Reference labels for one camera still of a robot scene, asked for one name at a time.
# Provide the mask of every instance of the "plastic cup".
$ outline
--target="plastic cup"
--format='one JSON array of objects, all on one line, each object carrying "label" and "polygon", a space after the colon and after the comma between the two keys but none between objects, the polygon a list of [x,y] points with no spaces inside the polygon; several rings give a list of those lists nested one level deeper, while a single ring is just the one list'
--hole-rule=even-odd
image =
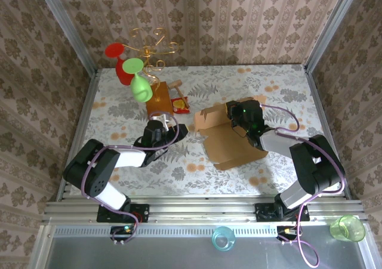
[{"label": "plastic cup", "polygon": [[330,234],[341,241],[360,242],[365,238],[363,223],[353,215],[344,215],[330,225]]},{"label": "plastic cup", "polygon": [[220,251],[231,250],[235,241],[235,234],[230,228],[225,226],[216,228],[212,234],[212,243]]}]

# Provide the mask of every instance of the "cardboard box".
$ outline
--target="cardboard box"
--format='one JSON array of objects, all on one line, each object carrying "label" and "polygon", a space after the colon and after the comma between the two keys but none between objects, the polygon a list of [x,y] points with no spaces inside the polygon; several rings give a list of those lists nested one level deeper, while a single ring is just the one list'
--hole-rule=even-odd
[{"label": "cardboard box", "polygon": [[[266,102],[263,95],[248,97],[237,101],[254,99],[260,103]],[[206,108],[194,115],[195,133],[198,131],[207,136],[203,142],[204,149],[215,168],[226,170],[244,165],[267,156],[267,151],[260,151],[252,147],[247,138],[243,137],[245,131],[241,127],[231,128],[227,117],[225,104]]]}]

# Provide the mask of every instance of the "cable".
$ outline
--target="cable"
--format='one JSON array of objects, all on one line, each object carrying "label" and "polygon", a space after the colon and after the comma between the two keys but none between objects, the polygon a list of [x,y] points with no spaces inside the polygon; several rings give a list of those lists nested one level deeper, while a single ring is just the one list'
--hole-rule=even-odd
[{"label": "cable", "polygon": [[[296,226],[297,226],[297,240],[292,240],[291,242],[292,243],[295,243],[297,242],[297,245],[298,245],[298,249],[300,250],[300,253],[301,253],[301,256],[303,257],[305,263],[310,267],[310,268],[317,268],[320,264],[320,258],[318,256],[318,253],[316,251],[316,249],[310,244],[310,243],[307,243],[303,240],[300,239],[300,223],[301,223],[301,216],[302,216],[302,213],[303,213],[303,209],[304,209],[304,206],[306,206],[309,202],[311,202],[313,199],[315,199],[316,197],[318,197],[320,194],[322,193],[329,193],[329,194],[338,194],[338,193],[341,193],[344,188],[345,188],[345,178],[344,178],[344,175],[342,174],[339,166],[336,164],[336,162],[333,160],[333,158],[327,153],[325,152],[322,148],[320,148],[319,146],[317,146],[316,144],[312,143],[311,141],[307,140],[307,139],[304,139],[304,138],[301,138],[301,137],[295,137],[295,136],[292,136],[292,135],[288,135],[288,134],[283,134],[283,133],[280,133],[278,132],[279,129],[281,130],[285,130],[285,131],[288,131],[288,132],[297,132],[299,129],[300,129],[300,124],[298,122],[298,119],[296,118],[296,116],[290,112],[289,110],[287,109],[284,109],[284,108],[281,108],[281,107],[277,107],[277,106],[268,106],[268,105],[264,105],[264,104],[261,104],[261,106],[264,106],[264,107],[269,107],[269,108],[274,108],[274,109],[279,109],[279,110],[283,110],[283,111],[286,111],[288,112],[294,119],[295,121],[297,122],[297,129],[296,130],[289,130],[289,129],[286,129],[286,128],[283,128],[283,127],[277,127],[275,129],[275,134],[278,135],[278,136],[281,136],[281,137],[284,137],[284,138],[290,138],[292,140],[298,140],[298,141],[301,141],[303,143],[306,143],[308,145],[310,145],[311,147],[313,147],[314,149],[316,149],[317,151],[319,151],[321,154],[323,154],[323,156],[325,158],[328,159],[328,161],[331,163],[331,165],[333,166],[333,168],[335,169],[335,171],[337,172],[338,176],[340,177],[340,182],[341,182],[341,186],[338,190],[328,190],[328,191],[320,191],[314,195],[312,195],[310,198],[308,198],[305,202],[303,202],[301,205],[300,205],[300,209],[298,211],[298,217],[297,217],[297,221],[296,221]],[[289,242],[288,239],[286,239],[284,236],[281,236],[281,235],[278,235],[279,238],[281,239],[284,239],[286,241]],[[316,255],[316,259],[317,259],[317,262],[315,265],[311,264],[305,257],[305,254],[303,252],[303,249],[301,247],[301,244],[305,244],[307,245],[309,248],[311,248],[315,255]]]},{"label": "cable", "polygon": [[177,130],[176,130],[176,133],[175,133],[175,137],[166,145],[164,146],[160,146],[160,147],[153,147],[153,148],[145,148],[145,147],[134,147],[134,146],[125,146],[125,145],[108,145],[108,146],[104,146],[102,149],[100,149],[95,155],[94,157],[92,158],[90,164],[88,165],[88,168],[86,169],[85,173],[84,173],[84,176],[82,177],[82,181],[81,181],[81,194],[82,196],[84,196],[85,198],[87,199],[91,199],[91,200],[94,200],[95,202],[97,202],[98,204],[100,204],[101,206],[103,206],[104,208],[106,208],[107,210],[111,211],[111,212],[114,212],[115,214],[122,214],[122,215],[127,215],[131,218],[134,219],[134,229],[133,231],[131,232],[131,235],[130,237],[128,237],[125,242],[129,242],[131,240],[131,238],[134,236],[135,232],[137,231],[137,228],[138,228],[138,224],[139,224],[139,221],[138,221],[138,218],[129,213],[129,212],[124,212],[124,211],[117,211],[113,208],[111,208],[110,206],[108,205],[105,205],[105,204],[102,204],[100,203],[97,199],[93,198],[93,197],[90,197],[86,194],[85,192],[85,183],[86,183],[86,180],[89,176],[89,173],[90,173],[90,169],[92,168],[93,164],[96,162],[96,160],[98,159],[98,157],[107,149],[135,149],[135,150],[160,150],[160,149],[163,149],[163,148],[167,148],[168,146],[170,146],[177,138],[178,138],[178,135],[179,135],[179,123],[177,121],[177,119],[169,114],[168,112],[163,112],[163,111],[157,111],[157,112],[153,112],[149,119],[152,118],[152,116],[154,114],[165,114],[165,115],[168,115],[172,120],[174,120],[175,124],[176,124],[176,127],[177,127]]}]

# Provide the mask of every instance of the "table surface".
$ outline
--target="table surface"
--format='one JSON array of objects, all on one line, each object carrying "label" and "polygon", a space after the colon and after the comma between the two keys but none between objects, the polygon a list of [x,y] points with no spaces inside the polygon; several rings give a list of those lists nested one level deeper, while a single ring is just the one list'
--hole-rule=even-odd
[{"label": "table surface", "polygon": [[[322,134],[319,116],[301,65],[166,67],[158,75],[170,83],[181,79],[190,114],[175,115],[190,133],[146,168],[118,168],[110,182],[129,196],[188,196],[191,194],[275,194],[296,179],[291,159],[270,152],[264,159],[226,171],[208,160],[204,138],[194,133],[196,112],[230,100],[263,94],[266,104],[287,108],[301,121],[299,136]],[[170,90],[176,98],[176,90]],[[295,127],[287,113],[266,109],[270,126]],[[132,144],[147,123],[146,105],[133,99],[119,83],[114,69],[103,69],[84,143],[95,138],[104,144]],[[80,192],[73,188],[71,194]]]},{"label": "table surface", "polygon": [[[304,227],[303,240],[311,243],[322,269],[365,269],[357,243],[341,242],[330,236],[328,226]],[[311,250],[304,248],[315,262]],[[68,268],[209,268],[289,269],[309,268],[297,245],[282,246],[275,238],[238,237],[227,252],[216,250],[211,238],[137,237],[114,246],[106,237],[53,238],[49,269]]]}]

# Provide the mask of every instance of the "gray floor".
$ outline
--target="gray floor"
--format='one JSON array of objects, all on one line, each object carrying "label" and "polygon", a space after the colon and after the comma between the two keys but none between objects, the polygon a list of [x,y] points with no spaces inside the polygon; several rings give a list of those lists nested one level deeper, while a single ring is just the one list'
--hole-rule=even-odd
[{"label": "gray floor", "polygon": [[[358,245],[333,239],[326,226],[305,227],[303,240],[318,250],[319,268],[365,268]],[[115,246],[108,238],[78,237],[54,239],[48,268],[290,269],[308,266],[296,246],[281,246],[275,238],[238,238],[231,251],[220,252],[209,238],[140,237],[127,245]]]}]

